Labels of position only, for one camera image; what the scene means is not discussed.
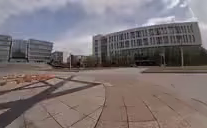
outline pole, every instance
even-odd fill
[[[70,70],[71,70],[71,54],[70,54]]]
[[[180,50],[181,50],[181,61],[182,61],[181,66],[183,67],[184,66],[184,57],[183,57],[183,48],[182,48],[182,46],[180,47]]]
[[[164,59],[164,67],[166,66],[166,60],[165,60],[165,48],[163,48],[163,59]]]

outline road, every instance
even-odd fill
[[[206,74],[141,74],[124,68],[84,72],[105,83],[97,128],[207,128]]]

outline paved plaza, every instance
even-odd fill
[[[207,74],[143,70],[51,71],[0,86],[0,128],[207,128]]]

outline building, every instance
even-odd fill
[[[67,62],[70,63],[71,60],[71,65],[73,67],[83,67],[84,66],[84,61],[86,60],[87,56],[83,55],[70,55],[67,58]]]
[[[128,29],[93,37],[93,55],[98,64],[115,58],[132,63],[136,55],[150,56],[166,47],[200,46],[197,22],[169,23]]]
[[[10,61],[28,61],[28,41],[16,39],[12,41]]]
[[[34,63],[50,62],[52,42],[29,39],[28,40],[28,61]]]
[[[51,54],[51,61],[54,63],[63,63],[63,52],[55,51]]]
[[[0,62],[8,62],[10,58],[11,36],[0,35]]]

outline sky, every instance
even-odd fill
[[[0,0],[0,34],[73,54],[91,54],[97,34],[176,21],[198,21],[207,47],[207,0]]]

